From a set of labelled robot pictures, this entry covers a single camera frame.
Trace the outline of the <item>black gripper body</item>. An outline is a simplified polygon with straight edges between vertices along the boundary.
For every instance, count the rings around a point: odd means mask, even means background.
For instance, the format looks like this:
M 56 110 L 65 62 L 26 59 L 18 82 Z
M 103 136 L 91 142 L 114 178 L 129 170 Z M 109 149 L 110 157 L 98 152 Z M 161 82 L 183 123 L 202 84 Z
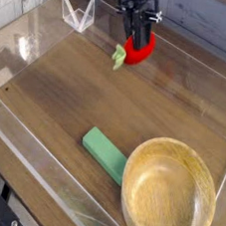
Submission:
M 116 10 L 127 18 L 135 12 L 145 22 L 160 23 L 162 13 L 159 2 L 160 0 L 117 0 Z

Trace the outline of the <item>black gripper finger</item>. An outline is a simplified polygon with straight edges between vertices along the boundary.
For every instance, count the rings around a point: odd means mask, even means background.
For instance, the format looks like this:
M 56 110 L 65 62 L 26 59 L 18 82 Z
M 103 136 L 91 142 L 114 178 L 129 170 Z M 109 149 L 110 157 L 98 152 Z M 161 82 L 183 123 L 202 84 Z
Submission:
M 130 37 L 130 35 L 133 33 L 133 16 L 134 16 L 134 11 L 125 11 L 124 16 L 123 16 L 123 21 L 124 21 L 124 30 L 125 30 L 125 36 L 127 38 Z
M 151 26 L 151 21 L 145 13 L 134 12 L 131 34 L 133 47 L 136 50 L 144 48 L 150 42 Z

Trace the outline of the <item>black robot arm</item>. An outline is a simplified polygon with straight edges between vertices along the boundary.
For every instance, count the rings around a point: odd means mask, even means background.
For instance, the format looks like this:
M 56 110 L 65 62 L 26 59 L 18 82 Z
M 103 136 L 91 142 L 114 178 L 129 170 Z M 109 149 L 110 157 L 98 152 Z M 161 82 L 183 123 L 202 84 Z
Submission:
M 160 23 L 160 0 L 117 0 L 117 11 L 123 19 L 126 37 L 132 38 L 136 50 L 150 42 L 151 26 Z

